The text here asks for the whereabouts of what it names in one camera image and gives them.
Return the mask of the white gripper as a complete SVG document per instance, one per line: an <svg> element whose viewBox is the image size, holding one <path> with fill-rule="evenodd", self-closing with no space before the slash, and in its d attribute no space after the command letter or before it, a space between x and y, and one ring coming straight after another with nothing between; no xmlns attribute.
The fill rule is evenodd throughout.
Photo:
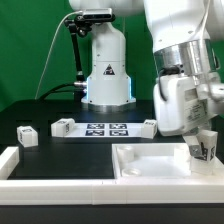
<svg viewBox="0 0 224 224"><path fill-rule="evenodd" d="M194 80L190 76L160 74L154 86L154 108L158 129L163 136L182 135L218 114L224 114L224 84L219 74L209 74L215 101L208 95L200 100ZM202 149L195 135L184 135L192 157L200 157Z"/></svg>

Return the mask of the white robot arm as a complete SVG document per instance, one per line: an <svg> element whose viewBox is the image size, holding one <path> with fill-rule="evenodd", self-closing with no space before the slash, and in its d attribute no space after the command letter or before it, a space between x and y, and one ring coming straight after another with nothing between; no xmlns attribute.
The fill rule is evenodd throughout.
<svg viewBox="0 0 224 224"><path fill-rule="evenodd" d="M98 110L135 99L125 71L125 38L111 20L144 12L153 40L157 80L153 91L158 129L181 135L190 154L205 145L190 131L224 113L224 83L211 47L224 39L224 0L69 0L81 35L92 33L92 73L82 102Z"/></svg>

